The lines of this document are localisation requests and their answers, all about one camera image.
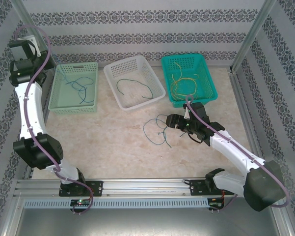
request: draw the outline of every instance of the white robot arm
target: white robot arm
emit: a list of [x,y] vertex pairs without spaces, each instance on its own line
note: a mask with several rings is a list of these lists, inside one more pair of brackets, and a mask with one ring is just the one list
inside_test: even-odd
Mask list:
[[[29,132],[31,130],[38,143],[53,157],[60,168],[60,171],[58,171],[58,174],[61,176],[60,193],[70,193],[73,196],[87,196],[89,193],[85,187],[70,181],[73,180],[86,184],[83,174],[63,158],[61,144],[48,135],[46,131],[41,105],[41,85],[46,77],[44,73],[40,73],[29,88],[26,99],[27,109],[29,110],[27,115],[30,129],[27,127],[24,111],[25,91],[32,76],[41,67],[47,56],[47,51],[40,52],[37,44],[32,43],[32,41],[35,42],[35,38],[33,36],[29,37],[31,40],[19,39],[9,44],[14,58],[14,61],[10,64],[10,82],[14,86],[18,96],[22,122],[20,140],[13,143],[13,149],[30,167],[37,167],[40,170],[55,173],[55,164],[36,145]],[[49,61],[45,69],[51,69],[53,67],[51,61]]]
[[208,173],[205,183],[209,191],[214,189],[227,190],[243,196],[247,203],[256,211],[261,211],[286,196],[281,186],[264,171],[264,168],[266,168],[275,178],[283,182],[280,166],[276,162],[266,162],[264,159],[252,154],[235,141],[222,125],[217,122],[210,122],[201,103],[192,103],[190,106],[197,116],[216,132],[213,132],[209,127],[200,122],[187,109],[186,104],[184,105],[186,114],[184,116],[177,114],[169,115],[166,125],[187,132],[188,135],[195,134],[199,140],[196,142],[205,142],[208,146],[218,150],[242,174],[242,176],[234,175],[224,169],[216,169]]

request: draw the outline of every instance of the patterned wallpaper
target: patterned wallpaper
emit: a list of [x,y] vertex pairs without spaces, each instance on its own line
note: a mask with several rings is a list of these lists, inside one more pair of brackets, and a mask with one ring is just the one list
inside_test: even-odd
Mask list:
[[[9,206],[17,179],[25,175],[25,162],[13,151],[13,142],[19,139],[21,118],[19,102],[9,81],[9,63],[13,59],[7,44],[14,31],[22,25],[10,1],[0,0],[0,221]],[[26,30],[20,36],[27,35]],[[43,85],[42,106],[47,108],[47,97],[52,74]]]
[[281,166],[295,230],[295,0],[278,0],[237,77],[263,157]]
[[23,2],[61,62],[143,55],[161,65],[163,56],[199,52],[209,65],[231,65],[264,0]]

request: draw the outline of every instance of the green basket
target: green basket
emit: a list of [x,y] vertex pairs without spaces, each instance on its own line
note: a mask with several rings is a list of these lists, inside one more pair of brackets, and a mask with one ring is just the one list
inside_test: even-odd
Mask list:
[[205,59],[201,54],[168,56],[161,59],[161,64],[167,85],[169,100],[173,107],[183,107],[183,104],[185,104],[186,101],[185,96],[182,96],[181,94],[192,94],[195,90],[195,83],[193,81],[181,80],[178,82],[177,89],[175,89],[175,94],[171,94],[173,91],[171,91],[170,88],[173,88],[172,85],[174,80],[178,80],[181,75],[180,68],[176,63],[179,64],[182,69],[182,77],[195,79],[197,89],[193,95],[194,102],[201,102],[203,105],[205,105],[209,101],[217,99],[217,91],[215,89]]
[[[85,77],[92,79],[94,83],[87,85],[91,82]],[[71,84],[68,84],[68,82],[76,81],[78,78],[80,78],[80,80],[77,82],[83,86],[87,85],[85,101],[90,103],[82,102],[79,91],[75,90]],[[48,109],[57,115],[96,112],[97,90],[97,62],[59,64],[54,75]]]

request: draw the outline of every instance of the plastic basket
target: plastic basket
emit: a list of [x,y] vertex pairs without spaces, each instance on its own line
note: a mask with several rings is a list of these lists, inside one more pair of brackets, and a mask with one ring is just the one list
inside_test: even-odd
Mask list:
[[[89,77],[93,80],[93,84],[89,80],[83,81],[81,77]],[[72,88],[68,81],[75,81],[82,85],[87,85],[86,98],[82,102],[79,91]],[[69,63],[59,64],[54,75],[53,88],[51,90],[48,109],[57,115],[64,114],[80,114],[96,112],[97,109],[97,89],[98,89],[98,67],[97,62]]]
[[166,95],[158,77],[143,56],[106,65],[104,73],[119,107],[124,111],[151,104]]
[[174,80],[178,80],[181,76],[180,68],[182,69],[182,77],[194,78],[197,83],[197,89],[194,97],[194,102],[201,102],[203,105],[209,101],[216,100],[218,97],[212,77],[206,65],[205,59],[201,54],[184,54],[163,57],[161,59],[164,78],[166,81],[169,100],[173,107],[183,107],[185,97],[177,94],[192,94],[194,93],[195,83],[191,80],[181,80],[178,82],[176,93],[172,95],[170,88]]

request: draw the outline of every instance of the beige floor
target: beige floor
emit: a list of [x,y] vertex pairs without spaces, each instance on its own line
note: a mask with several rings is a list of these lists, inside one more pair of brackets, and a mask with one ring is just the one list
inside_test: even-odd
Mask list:
[[[210,69],[218,92],[218,99],[205,105],[211,121],[217,121],[243,146],[249,149],[247,137],[238,111],[226,69]],[[162,70],[155,70],[162,82]],[[215,168],[240,174],[221,153],[206,144],[197,144],[181,131],[167,129],[166,144],[149,142],[143,125],[158,114],[177,113],[168,96],[157,103],[134,112],[122,111],[111,92],[104,72],[99,71],[97,113],[57,116],[50,112],[47,130],[58,139],[64,158],[78,167],[86,178],[170,178],[204,177]],[[146,126],[146,132],[155,142],[162,141],[161,130],[155,123]],[[56,178],[47,171],[35,169],[35,179]]]

